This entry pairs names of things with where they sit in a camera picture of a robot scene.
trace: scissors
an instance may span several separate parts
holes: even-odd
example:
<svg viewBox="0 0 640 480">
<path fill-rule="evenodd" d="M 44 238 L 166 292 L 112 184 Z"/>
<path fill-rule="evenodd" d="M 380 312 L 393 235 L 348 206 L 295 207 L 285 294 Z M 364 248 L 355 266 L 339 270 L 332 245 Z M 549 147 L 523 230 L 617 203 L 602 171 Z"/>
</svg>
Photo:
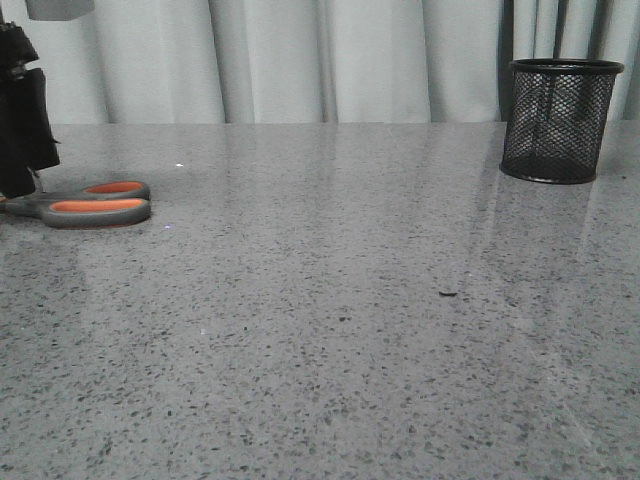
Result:
<svg viewBox="0 0 640 480">
<path fill-rule="evenodd" d="M 143 182 L 111 182 L 74 192 L 0 197 L 0 212 L 40 218 L 55 228 L 120 227 L 149 218 L 149 197 L 149 187 Z"/>
</svg>

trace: wire mesh cup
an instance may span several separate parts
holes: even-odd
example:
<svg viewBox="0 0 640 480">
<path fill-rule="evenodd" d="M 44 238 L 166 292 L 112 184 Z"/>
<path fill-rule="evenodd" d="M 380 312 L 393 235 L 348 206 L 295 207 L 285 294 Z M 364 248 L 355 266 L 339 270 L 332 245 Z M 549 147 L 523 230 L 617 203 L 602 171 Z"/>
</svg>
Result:
<svg viewBox="0 0 640 480">
<path fill-rule="evenodd" d="M 500 170 L 534 182 L 592 181 L 613 84 L 624 65 L 539 58 L 510 67 L 513 110 Z"/>
</svg>

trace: pen holder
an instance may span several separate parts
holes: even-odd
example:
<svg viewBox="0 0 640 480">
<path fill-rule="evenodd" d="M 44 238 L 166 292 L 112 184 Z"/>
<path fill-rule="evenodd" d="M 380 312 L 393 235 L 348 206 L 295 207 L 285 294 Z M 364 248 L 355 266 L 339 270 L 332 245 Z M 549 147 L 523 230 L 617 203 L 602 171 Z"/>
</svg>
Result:
<svg viewBox="0 0 640 480">
<path fill-rule="evenodd" d="M 586 183 L 596 177 L 616 75 L 604 60 L 526 59 L 514 72 L 513 110 L 500 170 L 544 183 Z"/>
</svg>

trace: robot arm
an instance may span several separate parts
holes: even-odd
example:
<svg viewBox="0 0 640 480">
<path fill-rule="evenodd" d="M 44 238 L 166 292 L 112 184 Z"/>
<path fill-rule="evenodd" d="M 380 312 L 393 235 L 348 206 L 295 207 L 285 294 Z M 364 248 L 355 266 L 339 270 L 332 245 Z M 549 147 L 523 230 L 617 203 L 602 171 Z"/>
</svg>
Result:
<svg viewBox="0 0 640 480">
<path fill-rule="evenodd" d="M 6 23 L 0 7 L 0 192 L 7 198 L 35 190 L 32 172 L 60 163 L 51 133 L 38 55 L 22 28 Z"/>
</svg>

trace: white curtain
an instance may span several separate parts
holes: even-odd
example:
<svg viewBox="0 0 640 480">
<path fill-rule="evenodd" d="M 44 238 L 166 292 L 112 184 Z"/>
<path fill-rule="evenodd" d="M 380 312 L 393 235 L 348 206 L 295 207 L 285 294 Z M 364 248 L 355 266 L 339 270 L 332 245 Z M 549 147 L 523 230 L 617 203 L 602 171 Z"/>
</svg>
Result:
<svg viewBox="0 0 640 480">
<path fill-rule="evenodd" d="M 40 55 L 52 123 L 494 121 L 508 61 L 553 56 L 624 63 L 610 118 L 640 117 L 640 0 L 96 0 L 65 22 L 2 7 Z"/>
</svg>

